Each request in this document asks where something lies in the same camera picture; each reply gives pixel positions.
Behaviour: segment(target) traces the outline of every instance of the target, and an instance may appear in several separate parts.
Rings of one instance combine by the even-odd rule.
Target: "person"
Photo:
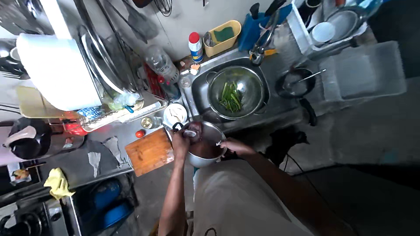
[[[159,219],[159,236],[184,235],[184,164],[189,139],[182,133],[171,133],[174,167]],[[355,235],[320,196],[251,147],[234,139],[220,147],[236,152],[241,160],[221,161],[196,171],[193,235]]]

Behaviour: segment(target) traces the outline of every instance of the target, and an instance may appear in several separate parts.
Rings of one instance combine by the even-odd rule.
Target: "yellow cloth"
[[[44,187],[51,187],[50,194],[57,200],[63,196],[72,196],[75,193],[68,190],[67,179],[64,177],[60,168],[55,168],[50,171]]]

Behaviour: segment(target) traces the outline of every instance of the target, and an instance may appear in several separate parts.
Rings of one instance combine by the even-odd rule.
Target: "green sponge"
[[[214,31],[214,36],[219,42],[224,42],[234,36],[234,29],[232,27],[226,27],[220,31]]]

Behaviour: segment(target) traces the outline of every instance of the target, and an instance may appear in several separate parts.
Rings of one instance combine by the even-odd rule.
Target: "hand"
[[[189,150],[189,139],[182,136],[184,131],[185,130],[180,130],[176,133],[174,130],[169,131],[169,134],[171,134],[172,137],[172,148],[175,161],[181,162],[182,164],[184,164],[185,157]]]
[[[222,142],[220,144],[220,147],[221,148],[227,147],[231,151],[236,152],[238,156],[253,155],[257,153],[255,150],[252,149],[252,147],[233,138],[228,138],[227,141]]]

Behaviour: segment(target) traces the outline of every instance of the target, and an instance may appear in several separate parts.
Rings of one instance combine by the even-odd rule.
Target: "white shirt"
[[[195,236],[312,235],[244,160],[197,170],[194,192]]]

